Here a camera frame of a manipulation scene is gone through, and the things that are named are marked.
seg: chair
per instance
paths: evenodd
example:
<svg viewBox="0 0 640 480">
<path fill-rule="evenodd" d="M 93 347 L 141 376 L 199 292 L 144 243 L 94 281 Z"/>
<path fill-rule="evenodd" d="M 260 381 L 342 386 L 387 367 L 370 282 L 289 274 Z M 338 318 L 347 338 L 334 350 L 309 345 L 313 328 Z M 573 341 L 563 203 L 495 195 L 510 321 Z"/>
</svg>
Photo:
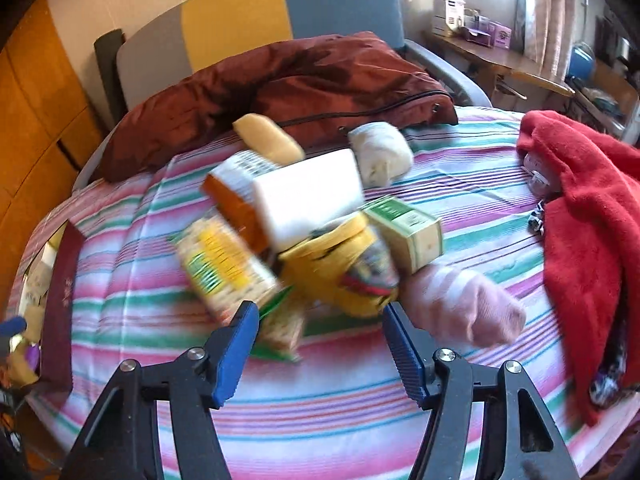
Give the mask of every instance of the chair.
<svg viewBox="0 0 640 480">
<path fill-rule="evenodd" d="M 442 81 L 461 106 L 490 107 L 480 87 L 424 47 L 404 38 L 400 0 L 187 0 L 127 41 L 114 30 L 95 51 L 114 120 L 151 95 L 222 59 L 275 41 L 375 32 L 405 59 Z M 88 183 L 106 143 L 78 176 Z"/>
</svg>

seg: yellow package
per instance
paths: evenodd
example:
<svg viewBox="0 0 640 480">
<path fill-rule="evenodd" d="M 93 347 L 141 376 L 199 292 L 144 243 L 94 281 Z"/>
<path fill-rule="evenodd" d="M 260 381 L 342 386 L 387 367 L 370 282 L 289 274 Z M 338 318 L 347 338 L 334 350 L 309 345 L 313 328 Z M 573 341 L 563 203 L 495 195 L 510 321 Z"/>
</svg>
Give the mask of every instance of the yellow package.
<svg viewBox="0 0 640 480">
<path fill-rule="evenodd" d="M 280 289 L 273 273 L 219 214 L 196 220 L 172 239 L 196 293 L 228 324 L 240 303 L 262 307 Z"/>
</svg>

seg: wooden desk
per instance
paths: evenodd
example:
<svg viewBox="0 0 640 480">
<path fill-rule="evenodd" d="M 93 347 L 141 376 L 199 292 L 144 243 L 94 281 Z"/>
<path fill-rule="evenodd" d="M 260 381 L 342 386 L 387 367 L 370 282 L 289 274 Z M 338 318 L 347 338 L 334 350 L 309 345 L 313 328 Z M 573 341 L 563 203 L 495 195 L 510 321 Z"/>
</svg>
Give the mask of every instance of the wooden desk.
<svg viewBox="0 0 640 480">
<path fill-rule="evenodd" d="M 462 38 L 444 38 L 435 34 L 430 35 L 428 39 L 478 65 L 476 83 L 489 99 L 496 90 L 496 83 L 504 76 L 552 90 L 565 97 L 574 95 L 574 90 L 565 84 L 562 77 L 545 73 L 538 63 L 514 50 L 489 48 Z"/>
</svg>

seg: zipper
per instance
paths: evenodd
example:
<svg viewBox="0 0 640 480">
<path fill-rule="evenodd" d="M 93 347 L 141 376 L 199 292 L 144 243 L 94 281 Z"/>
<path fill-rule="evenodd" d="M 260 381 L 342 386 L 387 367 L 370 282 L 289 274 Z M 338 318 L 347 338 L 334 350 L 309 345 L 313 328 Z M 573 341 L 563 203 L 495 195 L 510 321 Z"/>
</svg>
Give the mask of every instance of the zipper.
<svg viewBox="0 0 640 480">
<path fill-rule="evenodd" d="M 375 108 L 373 110 L 365 110 L 363 112 L 327 112 L 324 114 L 309 115 L 306 117 L 299 117 L 297 119 L 290 119 L 288 121 L 280 121 L 276 124 L 281 128 L 285 128 L 286 126 L 295 126 L 296 124 L 309 123 L 311 121 L 318 121 L 320 119 L 334 119 L 339 117 L 360 117 L 365 115 L 376 115 L 382 112 L 386 112 L 387 110 L 391 110 L 392 108 L 396 108 L 398 106 L 402 106 L 404 104 L 410 103 L 411 101 L 415 101 L 418 99 L 422 99 L 423 97 L 429 97 L 432 95 L 446 95 L 447 97 L 451 98 L 451 96 L 444 90 L 426 90 L 424 92 L 420 92 L 415 95 L 404 97 L 399 101 L 396 101 L 395 103 L 384 105 L 384 106 L 381 106 L 380 108 Z"/>
</svg>

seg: small green box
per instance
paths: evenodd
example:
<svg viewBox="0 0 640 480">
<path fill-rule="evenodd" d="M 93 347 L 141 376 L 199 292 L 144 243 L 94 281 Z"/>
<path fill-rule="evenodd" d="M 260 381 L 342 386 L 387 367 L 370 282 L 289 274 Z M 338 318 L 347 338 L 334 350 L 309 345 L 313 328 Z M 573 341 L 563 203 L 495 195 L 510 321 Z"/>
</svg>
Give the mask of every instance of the small green box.
<svg viewBox="0 0 640 480">
<path fill-rule="evenodd" d="M 366 203 L 362 211 L 384 238 L 398 269 L 413 274 L 443 254 L 439 218 L 391 195 Z"/>
</svg>

